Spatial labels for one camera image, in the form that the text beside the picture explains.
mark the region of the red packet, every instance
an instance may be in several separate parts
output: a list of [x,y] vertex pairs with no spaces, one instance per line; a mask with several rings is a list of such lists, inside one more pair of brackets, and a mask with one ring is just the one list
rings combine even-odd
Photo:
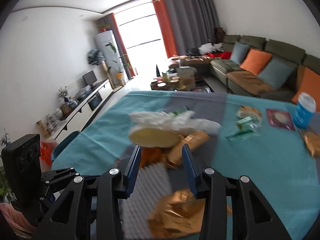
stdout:
[[295,131],[289,112],[276,109],[267,109],[267,118],[271,126]]

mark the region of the blue-gray pillow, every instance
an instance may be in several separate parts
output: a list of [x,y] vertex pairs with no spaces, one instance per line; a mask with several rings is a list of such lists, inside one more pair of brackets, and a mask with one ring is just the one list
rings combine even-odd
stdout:
[[276,59],[272,59],[259,73],[258,78],[275,89],[281,88],[292,74],[293,69]]
[[249,45],[245,45],[236,41],[231,53],[230,60],[238,65],[241,65],[245,57],[247,57],[249,50]]

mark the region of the curtain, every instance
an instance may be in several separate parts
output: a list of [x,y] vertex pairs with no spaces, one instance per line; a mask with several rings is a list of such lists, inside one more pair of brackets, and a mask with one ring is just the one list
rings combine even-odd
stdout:
[[213,0],[162,1],[168,11],[179,55],[216,41],[214,29],[219,26],[219,21]]
[[[124,43],[122,41],[115,15],[113,13],[111,13],[111,14],[108,14],[107,16],[99,19],[99,21],[97,22],[97,25],[98,26],[99,25],[106,25],[107,31],[113,31],[113,35],[115,37],[120,55],[121,56],[127,55],[127,50],[126,50]],[[130,68],[131,63],[130,63],[129,57],[128,56],[121,57],[121,60],[124,65],[124,70],[125,70],[128,78],[132,78],[133,76],[135,76],[133,69]]]
[[169,58],[173,55],[177,55],[178,51],[176,42],[174,40],[171,22],[165,2],[164,0],[153,0],[152,3],[156,11],[156,16],[158,18],[167,57]]

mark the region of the white lid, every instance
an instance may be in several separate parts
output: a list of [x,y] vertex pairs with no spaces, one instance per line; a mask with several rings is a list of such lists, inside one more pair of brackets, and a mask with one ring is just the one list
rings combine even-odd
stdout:
[[309,112],[316,112],[316,101],[309,94],[302,92],[298,97],[298,101]]

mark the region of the white standing air conditioner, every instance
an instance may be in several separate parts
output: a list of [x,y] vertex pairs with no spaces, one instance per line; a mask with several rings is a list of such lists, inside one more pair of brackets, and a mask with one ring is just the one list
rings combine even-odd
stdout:
[[102,51],[104,57],[106,58],[106,63],[110,68],[109,72],[113,79],[114,85],[116,87],[121,85],[120,80],[116,78],[118,69],[120,69],[120,72],[123,72],[124,82],[126,83],[128,81],[128,77],[125,72],[122,60],[120,58],[118,46],[113,35],[113,31],[99,33],[96,35],[95,39],[98,49]]

